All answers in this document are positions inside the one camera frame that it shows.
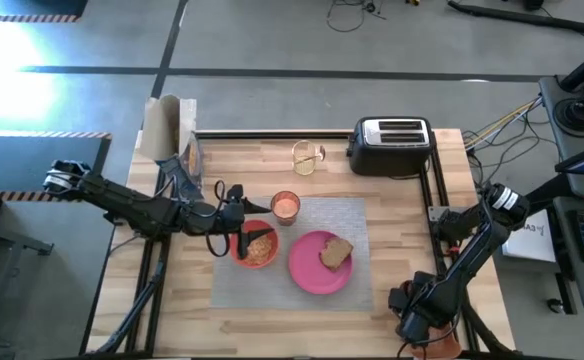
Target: glass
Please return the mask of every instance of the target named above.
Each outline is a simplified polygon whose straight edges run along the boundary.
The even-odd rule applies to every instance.
[[[307,140],[301,140],[292,147],[292,162],[294,164],[294,172],[297,174],[312,174],[316,168],[316,159],[321,161],[325,159],[325,148],[323,146],[320,146],[317,151],[316,145]]]
[[[280,225],[290,226],[301,210],[301,200],[291,191],[281,191],[272,197],[270,208]]]

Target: toaster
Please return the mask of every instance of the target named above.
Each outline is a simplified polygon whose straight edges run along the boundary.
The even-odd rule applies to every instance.
[[[424,118],[366,117],[350,135],[346,156],[359,175],[410,176],[419,173],[435,148],[434,134]]]

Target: gray floor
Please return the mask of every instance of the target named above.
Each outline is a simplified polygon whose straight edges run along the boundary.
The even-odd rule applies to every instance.
[[[464,2],[521,8],[517,1]],[[114,140],[105,174],[123,182],[155,77],[72,74],[78,70],[63,67],[44,71],[70,73],[13,71],[24,65],[158,67],[177,3],[91,0],[77,24],[0,23],[0,129],[109,131]],[[329,3],[191,0],[171,67],[480,77],[566,73],[584,59],[584,38],[577,33],[473,18],[435,0],[423,0],[419,7],[386,0],[382,15],[387,20],[367,16],[358,31],[340,34],[325,25]],[[548,0],[546,9],[553,16],[584,21],[584,0]],[[332,20],[347,27],[357,15],[351,8],[338,9]],[[471,130],[531,100],[538,87],[525,82],[168,76],[163,94],[168,93],[196,98],[204,129],[349,128],[363,116],[403,114],[424,116],[434,127]],[[530,119],[544,121],[544,110],[537,109]],[[508,134],[521,129],[522,124],[514,124]],[[535,129],[552,137],[547,125]],[[479,157],[495,162],[503,150],[488,149]],[[525,193],[552,177],[556,159],[554,146],[541,143],[504,165],[494,180]],[[87,204],[7,204],[3,224],[56,244],[50,258],[24,259],[0,309],[0,335],[13,343],[18,359],[78,351],[112,232],[100,215]],[[553,276],[542,272],[547,266],[500,256],[496,261],[517,348],[584,359],[584,310],[569,317],[547,311],[543,301],[557,292]]]

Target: wooden table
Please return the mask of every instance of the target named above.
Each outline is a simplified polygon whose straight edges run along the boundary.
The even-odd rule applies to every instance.
[[[436,130],[436,138],[451,206],[474,205],[477,199],[460,131]],[[203,140],[205,196],[214,199],[212,186],[223,179],[228,185],[243,184],[248,197],[271,196],[285,189],[299,196],[364,198],[374,310],[211,309],[214,257],[208,253],[204,239],[175,234],[155,356],[396,356],[401,341],[394,333],[397,319],[387,307],[389,289],[411,279],[417,270],[434,272],[419,180],[354,175],[345,157],[345,140],[314,140],[325,146],[325,162],[319,163],[310,176],[296,175],[291,170],[294,142]],[[157,171],[152,161],[135,152],[127,185],[152,194]],[[437,204],[432,171],[429,176]],[[118,229],[113,245],[130,236],[129,229]],[[109,259],[88,349],[102,345],[129,310],[142,249],[142,241],[133,242]],[[514,348],[492,260],[470,283],[468,291],[487,326],[501,342]],[[142,323],[138,346],[143,345],[147,328],[145,321]]]

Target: clear glass mug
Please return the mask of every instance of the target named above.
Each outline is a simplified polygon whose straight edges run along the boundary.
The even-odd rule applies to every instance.
[[[307,141],[301,140],[292,147],[292,163],[294,172],[299,175],[310,175],[316,169],[316,160],[323,161],[325,159],[325,148],[320,146],[317,150],[316,145]]]

